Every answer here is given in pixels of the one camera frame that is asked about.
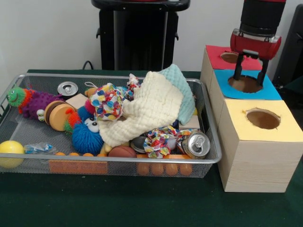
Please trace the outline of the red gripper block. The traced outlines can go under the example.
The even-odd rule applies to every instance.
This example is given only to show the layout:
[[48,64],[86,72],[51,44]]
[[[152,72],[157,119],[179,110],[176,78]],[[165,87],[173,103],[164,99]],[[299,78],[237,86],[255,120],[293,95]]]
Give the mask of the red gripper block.
[[239,80],[242,72],[242,62],[244,57],[260,59],[262,69],[258,73],[257,83],[262,87],[268,68],[268,59],[275,57],[282,42],[280,36],[255,36],[246,34],[239,29],[234,29],[231,35],[230,48],[233,52],[238,53],[236,67],[233,78]]

